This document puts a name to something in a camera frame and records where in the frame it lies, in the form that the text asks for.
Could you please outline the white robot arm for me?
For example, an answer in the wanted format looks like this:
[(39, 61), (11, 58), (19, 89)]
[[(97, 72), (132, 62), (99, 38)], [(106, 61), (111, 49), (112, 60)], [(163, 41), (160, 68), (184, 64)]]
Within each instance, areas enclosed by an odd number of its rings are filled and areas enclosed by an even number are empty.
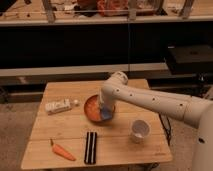
[(100, 108), (114, 109), (124, 101), (183, 121), (198, 130), (191, 171), (213, 171), (213, 101), (190, 95), (138, 89), (127, 85), (123, 72), (113, 73), (101, 86)]

